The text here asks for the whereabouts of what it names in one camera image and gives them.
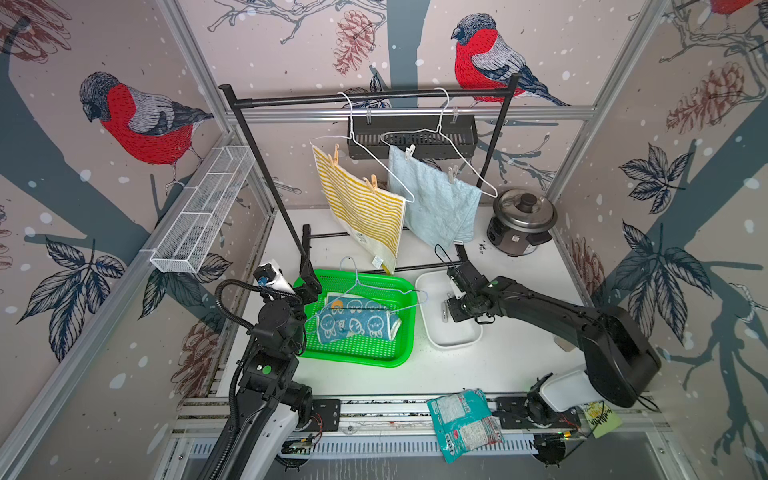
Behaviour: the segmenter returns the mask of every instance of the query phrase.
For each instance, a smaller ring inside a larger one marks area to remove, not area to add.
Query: yellow sticky note
[[[589,426],[592,428],[592,435],[596,439],[618,428],[622,421],[619,415],[611,410],[611,407],[604,402],[592,402],[582,405],[581,409],[587,417]]]

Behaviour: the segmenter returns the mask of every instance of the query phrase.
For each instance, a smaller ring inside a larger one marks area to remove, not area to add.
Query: white wire hanger
[[[429,301],[429,292],[427,292],[426,290],[410,289],[410,290],[408,290],[407,292],[403,292],[402,290],[399,290],[399,289],[396,289],[396,288],[387,288],[387,287],[385,287],[385,286],[373,286],[373,285],[366,285],[366,284],[362,283],[362,282],[360,281],[360,275],[359,275],[359,273],[358,273],[358,271],[357,271],[357,263],[355,262],[355,259],[354,259],[354,258],[352,258],[352,257],[349,257],[349,256],[342,258],[342,259],[341,259],[341,261],[339,262],[339,270],[341,270],[341,269],[342,269],[342,265],[344,264],[344,260],[347,260],[347,259],[350,259],[350,260],[352,261],[352,265],[354,265],[354,266],[355,266],[355,283],[354,283],[354,284],[353,284],[353,285],[352,285],[350,288],[348,288],[348,289],[346,290],[346,292],[344,292],[344,293],[340,293],[340,294],[338,295],[338,297],[341,297],[341,296],[345,296],[347,293],[351,292],[352,290],[354,290],[354,289],[355,289],[355,287],[358,287],[358,286],[364,286],[365,288],[371,288],[371,289],[374,289],[374,290],[385,290],[385,291],[387,291],[387,292],[397,292],[397,293],[400,293],[400,294],[402,294],[402,295],[408,295],[408,294],[409,294],[409,293],[411,293],[411,292],[415,292],[415,293],[416,293],[416,299],[417,299],[417,300],[419,299],[419,294],[420,294],[420,293],[424,293],[424,297],[425,297],[425,298],[424,298],[424,300],[420,300],[420,301],[418,301],[417,303],[414,303],[413,305],[404,306],[403,308],[399,308],[399,309],[397,309],[397,310],[386,310],[388,313],[397,313],[397,312],[402,312],[403,310],[408,310],[408,309],[411,309],[411,308],[417,307],[417,306],[419,306],[419,305],[423,305],[424,303],[427,303],[427,302]],[[318,311],[317,311],[317,313],[315,313],[314,315],[312,315],[312,316],[311,316],[309,319],[307,319],[307,320],[311,320],[311,319],[313,319],[313,318],[316,318],[316,317],[317,317],[317,318],[319,318],[320,314],[321,314],[321,313],[322,313],[324,310],[326,310],[326,309],[329,307],[329,305],[330,305],[330,304],[326,304],[326,305],[325,305],[323,308],[321,308],[320,310],[318,310]]]
[[[312,140],[317,140],[318,138],[345,138],[347,140],[353,141],[358,147],[361,147],[363,150],[368,152],[368,155],[370,155],[373,160],[379,162],[379,165],[384,167],[384,170],[386,170],[387,173],[389,173],[389,175],[392,178],[397,180],[400,183],[400,185],[402,185],[402,187],[406,189],[406,192],[408,192],[408,195],[411,196],[410,200],[407,199],[407,198],[405,199],[406,203],[412,204],[413,202],[415,202],[416,197],[413,196],[413,193],[411,193],[411,191],[408,189],[408,187],[406,187],[406,185],[402,182],[402,180],[400,180],[397,177],[397,175],[395,175],[386,165],[384,165],[384,163],[381,160],[376,158],[376,155],[372,154],[371,151],[368,150],[368,148],[365,145],[363,145],[363,144],[361,144],[361,143],[359,143],[357,141],[357,139],[355,138],[355,129],[353,127],[352,116],[353,116],[354,110],[353,110],[353,106],[352,106],[352,101],[349,99],[349,97],[343,91],[338,91],[337,94],[343,95],[344,98],[346,98],[347,104],[349,105],[349,136],[346,136],[346,135],[323,135],[322,137],[310,138],[310,145],[312,145],[313,147],[317,148],[317,146],[314,143],[312,143]]]
[[[443,91],[443,93],[445,94],[445,97],[448,99],[448,100],[446,101],[446,103],[445,103],[445,107],[443,107],[443,108],[442,108],[442,110],[440,111],[440,118],[438,119],[438,122],[437,122],[437,128],[436,128],[435,130],[429,130],[428,128],[422,128],[422,129],[420,129],[420,130],[414,130],[414,131],[388,131],[388,132],[386,132],[386,133],[383,133],[383,134],[379,135],[379,139],[380,139],[382,142],[384,142],[385,144],[389,145],[390,147],[395,147],[394,145],[390,144],[388,141],[384,140],[384,136],[385,136],[385,135],[390,135],[390,134],[418,134],[418,133],[421,133],[421,132],[429,132],[429,133],[431,133],[431,134],[438,134],[438,135],[440,135],[441,137],[445,138],[445,139],[446,139],[446,140],[447,140],[447,141],[448,141],[448,142],[451,144],[451,146],[453,147],[453,150],[454,150],[454,151],[455,151],[455,152],[456,152],[456,153],[457,153],[457,154],[460,156],[460,158],[461,158],[461,159],[464,161],[464,163],[465,163],[465,164],[467,164],[467,166],[468,166],[469,168],[471,168],[473,172],[475,172],[475,175],[477,175],[477,176],[478,176],[478,178],[479,178],[479,179],[482,181],[482,183],[484,183],[484,184],[488,185],[488,186],[491,188],[491,190],[493,190],[493,195],[491,195],[491,194],[490,194],[490,193],[488,193],[488,192],[484,192],[483,190],[480,190],[480,193],[481,193],[481,194],[483,194],[483,195],[488,195],[488,196],[489,196],[489,197],[491,197],[491,198],[496,198],[496,197],[498,197],[498,190],[496,190],[496,187],[494,187],[494,186],[493,186],[492,184],[490,184],[490,183],[489,183],[489,182],[488,182],[488,181],[487,181],[485,178],[483,178],[483,177],[480,175],[480,173],[478,173],[478,171],[477,171],[477,170],[475,170],[475,168],[472,166],[472,164],[471,164],[471,163],[469,163],[469,162],[467,161],[467,159],[466,159],[466,158],[464,158],[464,155],[462,155],[462,152],[458,151],[458,148],[457,148],[457,147],[456,147],[456,145],[453,143],[453,140],[451,140],[451,138],[450,138],[450,137],[448,137],[447,135],[445,135],[444,133],[442,133],[442,115],[443,115],[443,113],[445,113],[445,111],[448,109],[448,105],[451,103],[451,96],[448,94],[448,91],[447,91],[447,90],[445,90],[443,87],[437,87],[437,88],[435,88],[435,90],[442,90],[442,91]]]

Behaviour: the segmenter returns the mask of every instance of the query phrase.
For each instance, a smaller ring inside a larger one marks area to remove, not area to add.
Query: snack bag
[[[502,427],[491,415],[481,390],[466,390],[427,402],[435,434],[445,461],[453,463],[462,454],[501,442]]]

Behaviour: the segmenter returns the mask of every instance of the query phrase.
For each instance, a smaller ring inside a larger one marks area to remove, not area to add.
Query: green plastic basket
[[[317,339],[317,319],[312,316],[326,304],[328,292],[344,293],[355,284],[354,272],[339,272],[338,270],[315,270],[323,293],[315,303],[304,307],[306,316],[306,352],[304,357],[311,359],[333,360],[335,362],[360,363],[363,365],[394,367],[402,365],[413,351],[413,328],[416,318],[416,308],[398,312],[402,321],[395,340],[373,339],[367,336],[355,335],[333,343],[321,344]],[[366,288],[366,285],[395,288],[400,292],[413,290],[413,285],[397,276],[359,274],[362,286],[356,286],[349,293],[375,300],[391,310],[404,306],[416,305],[419,300],[416,292],[398,293],[388,290]],[[301,279],[294,286],[302,286]]]

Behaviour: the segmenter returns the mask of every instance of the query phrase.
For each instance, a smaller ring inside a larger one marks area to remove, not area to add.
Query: white plastic tray
[[[438,350],[460,349],[482,338],[482,325],[474,320],[454,322],[445,311],[445,301],[455,296],[451,279],[444,270],[422,274],[416,279],[416,289],[429,294],[429,300],[419,305],[429,342]]]

